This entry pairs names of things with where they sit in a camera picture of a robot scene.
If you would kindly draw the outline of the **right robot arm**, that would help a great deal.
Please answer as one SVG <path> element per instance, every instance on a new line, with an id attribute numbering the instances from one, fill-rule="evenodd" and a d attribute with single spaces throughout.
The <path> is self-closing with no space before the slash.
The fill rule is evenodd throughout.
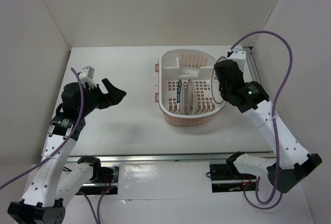
<path id="1" fill-rule="evenodd" d="M 214 65 L 221 97 L 249 119 L 275 153 L 275 159 L 264 159 L 237 152 L 226 160 L 230 178 L 241 174 L 266 177 L 281 193 L 289 192 L 322 162 L 318 154 L 308 152 L 292 135 L 273 103 L 256 81 L 245 82 L 237 62 L 229 59 Z"/>

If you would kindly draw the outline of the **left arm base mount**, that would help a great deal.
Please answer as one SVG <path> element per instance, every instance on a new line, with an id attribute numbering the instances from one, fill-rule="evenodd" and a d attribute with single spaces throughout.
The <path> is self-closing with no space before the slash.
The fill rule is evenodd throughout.
<path id="1" fill-rule="evenodd" d="M 118 194 L 119 166 L 102 167 L 98 177 L 87 181 L 80 188 L 86 195 Z"/>

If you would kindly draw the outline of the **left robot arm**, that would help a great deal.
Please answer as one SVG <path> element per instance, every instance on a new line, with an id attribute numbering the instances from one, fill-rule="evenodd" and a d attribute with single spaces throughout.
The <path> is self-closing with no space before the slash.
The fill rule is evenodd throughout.
<path id="1" fill-rule="evenodd" d="M 86 122 L 85 117 L 95 109 L 106 109 L 119 104 L 126 92 L 112 85 L 108 79 L 102 83 L 103 93 L 92 80 L 65 85 L 51 120 L 42 164 L 27 191 L 18 202 L 11 202 L 7 213 L 17 223 L 62 223 L 66 206 L 86 182 L 110 186 L 116 171 L 103 167 L 100 159 L 83 156 L 63 181 L 60 180 L 67 159 L 76 145 Z"/>

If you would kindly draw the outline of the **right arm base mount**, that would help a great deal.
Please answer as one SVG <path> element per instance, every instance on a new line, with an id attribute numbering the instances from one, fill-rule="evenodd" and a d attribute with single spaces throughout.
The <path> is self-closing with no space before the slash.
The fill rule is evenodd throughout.
<path id="1" fill-rule="evenodd" d="M 211 180 L 212 193 L 255 191 L 256 177 L 232 172 L 226 164 L 210 164 L 206 177 Z"/>

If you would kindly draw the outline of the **plate with dark blue rim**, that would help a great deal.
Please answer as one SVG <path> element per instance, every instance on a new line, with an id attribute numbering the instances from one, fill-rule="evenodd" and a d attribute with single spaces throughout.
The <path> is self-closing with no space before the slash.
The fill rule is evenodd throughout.
<path id="1" fill-rule="evenodd" d="M 178 113 L 180 115 L 184 115 L 186 110 L 186 88 L 182 79 L 179 79 L 177 83 L 176 103 L 178 107 Z"/>

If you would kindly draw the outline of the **plate with red characters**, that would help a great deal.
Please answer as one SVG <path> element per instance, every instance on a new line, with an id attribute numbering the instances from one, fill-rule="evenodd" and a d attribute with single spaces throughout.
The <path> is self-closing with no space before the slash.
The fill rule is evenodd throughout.
<path id="1" fill-rule="evenodd" d="M 197 108 L 197 91 L 191 79 L 187 81 L 186 114 L 195 115 Z"/>

